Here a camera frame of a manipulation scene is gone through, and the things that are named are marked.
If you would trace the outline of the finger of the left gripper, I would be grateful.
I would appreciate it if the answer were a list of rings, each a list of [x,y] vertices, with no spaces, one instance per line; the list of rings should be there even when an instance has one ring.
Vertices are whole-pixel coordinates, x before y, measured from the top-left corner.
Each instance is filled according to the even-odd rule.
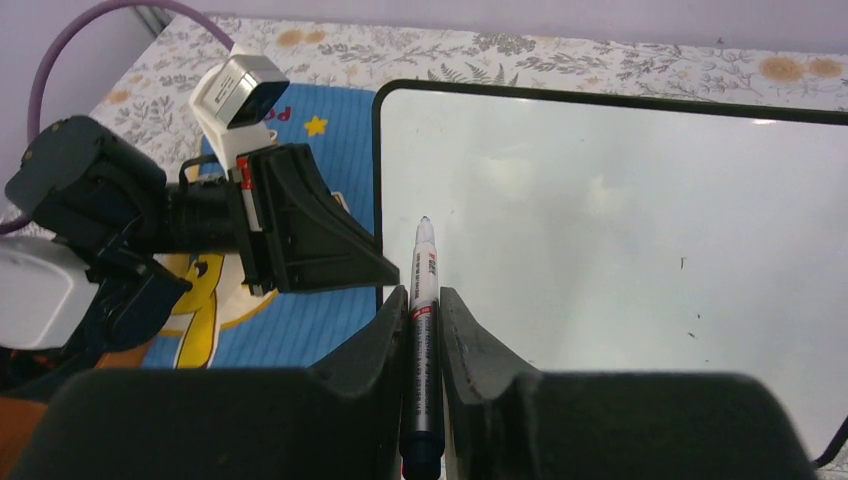
[[[271,262],[281,292],[314,293],[399,283],[399,268],[357,222],[293,218],[271,237]]]
[[[254,197],[262,232],[284,259],[381,256],[373,235],[333,198],[306,144],[254,154]]]

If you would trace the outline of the black framed whiteboard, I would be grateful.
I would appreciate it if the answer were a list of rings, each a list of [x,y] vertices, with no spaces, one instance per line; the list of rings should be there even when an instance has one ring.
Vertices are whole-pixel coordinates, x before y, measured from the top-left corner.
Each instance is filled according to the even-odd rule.
[[[373,107],[375,222],[530,364],[732,372],[847,444],[847,116],[423,80]]]

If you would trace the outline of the white whiteboard marker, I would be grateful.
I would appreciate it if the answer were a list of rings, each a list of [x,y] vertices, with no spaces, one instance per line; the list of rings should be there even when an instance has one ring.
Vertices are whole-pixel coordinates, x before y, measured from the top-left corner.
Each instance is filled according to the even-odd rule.
[[[408,301],[408,384],[399,451],[405,479],[438,479],[444,453],[443,394],[438,349],[439,279],[435,231],[421,218],[415,234]]]

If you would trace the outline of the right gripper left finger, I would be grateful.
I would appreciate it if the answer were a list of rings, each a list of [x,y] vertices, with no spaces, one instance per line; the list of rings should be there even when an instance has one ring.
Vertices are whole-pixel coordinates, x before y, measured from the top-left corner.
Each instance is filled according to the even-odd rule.
[[[407,293],[308,368],[91,370],[13,479],[396,479]]]

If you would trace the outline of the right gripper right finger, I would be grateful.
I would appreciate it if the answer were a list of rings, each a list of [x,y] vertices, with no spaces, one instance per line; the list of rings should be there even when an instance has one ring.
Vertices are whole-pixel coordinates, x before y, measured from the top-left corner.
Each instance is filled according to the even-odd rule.
[[[812,479],[776,398],[732,373],[542,371],[440,293],[450,479]]]

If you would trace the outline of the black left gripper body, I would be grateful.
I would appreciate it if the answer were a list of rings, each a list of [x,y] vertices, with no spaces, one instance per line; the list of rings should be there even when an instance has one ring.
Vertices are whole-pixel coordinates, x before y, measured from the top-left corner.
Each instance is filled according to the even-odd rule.
[[[236,184],[219,173],[191,182],[192,167],[218,163],[213,155],[185,161],[177,181],[165,186],[158,213],[158,251],[162,254],[237,253],[243,264],[244,284],[253,295],[276,289],[269,267],[260,265],[258,236],[251,232]]]

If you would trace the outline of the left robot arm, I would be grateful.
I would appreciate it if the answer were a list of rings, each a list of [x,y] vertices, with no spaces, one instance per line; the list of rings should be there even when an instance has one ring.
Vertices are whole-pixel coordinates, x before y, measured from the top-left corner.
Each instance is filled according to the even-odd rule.
[[[235,253],[257,297],[398,282],[397,267],[332,197],[310,148],[274,145],[265,127],[258,133],[258,145],[223,160],[223,177],[175,183],[88,117],[36,138],[9,190],[82,261],[96,291],[58,344],[63,363],[13,387],[12,397],[45,401],[102,355],[151,339],[191,289],[159,254]]]

